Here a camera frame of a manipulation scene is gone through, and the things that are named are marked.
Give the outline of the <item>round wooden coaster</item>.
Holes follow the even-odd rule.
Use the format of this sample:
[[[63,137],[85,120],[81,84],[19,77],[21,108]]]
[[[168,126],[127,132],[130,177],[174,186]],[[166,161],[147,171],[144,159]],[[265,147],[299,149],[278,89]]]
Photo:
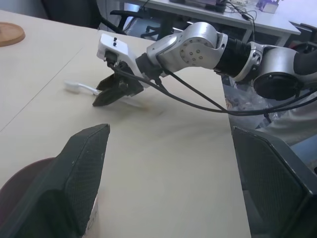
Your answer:
[[[8,22],[0,22],[0,47],[11,46],[25,39],[22,27]]]

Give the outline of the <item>purple box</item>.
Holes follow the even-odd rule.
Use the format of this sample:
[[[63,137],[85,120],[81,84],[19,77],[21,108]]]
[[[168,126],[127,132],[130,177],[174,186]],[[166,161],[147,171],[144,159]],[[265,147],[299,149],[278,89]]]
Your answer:
[[[275,14],[280,0],[258,0],[256,7],[265,13]]]

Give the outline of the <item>white toothbrush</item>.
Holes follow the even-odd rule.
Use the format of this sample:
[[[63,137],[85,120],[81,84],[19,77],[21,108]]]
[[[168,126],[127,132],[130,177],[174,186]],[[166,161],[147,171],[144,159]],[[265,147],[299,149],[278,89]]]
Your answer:
[[[91,94],[98,96],[101,94],[101,90],[92,88],[88,85],[81,84],[78,82],[72,82],[72,81],[64,81],[64,87],[66,91],[72,92],[72,93],[80,93],[83,89],[89,91]],[[141,108],[142,105],[139,102],[136,102],[135,100],[129,99],[127,96],[124,96],[123,98],[119,99],[120,102],[126,103],[130,106]]]

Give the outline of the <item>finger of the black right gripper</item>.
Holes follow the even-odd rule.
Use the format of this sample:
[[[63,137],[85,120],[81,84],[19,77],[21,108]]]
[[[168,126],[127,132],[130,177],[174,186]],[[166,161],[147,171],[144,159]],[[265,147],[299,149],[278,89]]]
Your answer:
[[[119,81],[117,79],[117,76],[115,75],[115,73],[113,73],[105,79],[101,80],[97,85],[96,89],[100,91],[105,91],[107,89],[116,87],[118,82]]]
[[[97,90],[100,91],[98,96],[93,102],[94,107],[102,107],[112,104],[113,102],[119,100],[126,95],[127,87],[126,85],[118,86],[114,85],[111,87],[97,87]]]

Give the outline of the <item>grey office desk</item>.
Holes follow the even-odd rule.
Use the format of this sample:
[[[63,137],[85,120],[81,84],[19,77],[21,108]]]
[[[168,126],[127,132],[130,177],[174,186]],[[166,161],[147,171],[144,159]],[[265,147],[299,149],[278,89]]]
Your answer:
[[[225,12],[221,14],[194,6],[172,3],[169,0],[97,0],[97,3],[101,4],[103,13],[109,13],[109,11],[113,9],[123,9],[125,3],[135,5],[144,4],[146,7],[156,10],[245,29],[246,32],[242,39],[243,42],[246,42],[252,33],[251,22],[244,20],[238,13]],[[263,13],[258,10],[256,13],[254,17],[256,32],[278,37],[276,42],[278,46],[284,46],[291,35],[301,34],[295,26],[282,16]]]

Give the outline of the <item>black device on desk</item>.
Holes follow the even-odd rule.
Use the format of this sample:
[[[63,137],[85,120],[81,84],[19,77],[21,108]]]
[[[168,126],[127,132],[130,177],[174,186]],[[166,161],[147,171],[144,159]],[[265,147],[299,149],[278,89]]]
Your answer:
[[[228,0],[169,0],[172,3],[195,6],[206,10],[224,13]]]

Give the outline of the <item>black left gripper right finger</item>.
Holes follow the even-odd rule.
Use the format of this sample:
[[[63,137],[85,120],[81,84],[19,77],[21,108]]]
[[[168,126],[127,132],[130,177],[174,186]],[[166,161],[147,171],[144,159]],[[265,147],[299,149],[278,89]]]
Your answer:
[[[269,238],[317,238],[317,174],[269,134],[232,131],[250,214]]]

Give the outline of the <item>black office chair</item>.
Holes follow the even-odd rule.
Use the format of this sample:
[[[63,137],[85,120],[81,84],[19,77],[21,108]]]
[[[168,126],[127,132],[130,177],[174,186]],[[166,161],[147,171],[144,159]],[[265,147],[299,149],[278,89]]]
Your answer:
[[[114,25],[102,16],[97,0],[40,0],[40,2],[49,20],[93,29],[99,29],[103,24],[122,35],[126,35],[124,25],[128,17],[147,18],[147,15],[140,10],[137,12],[113,10],[110,14],[120,17],[119,24]]]

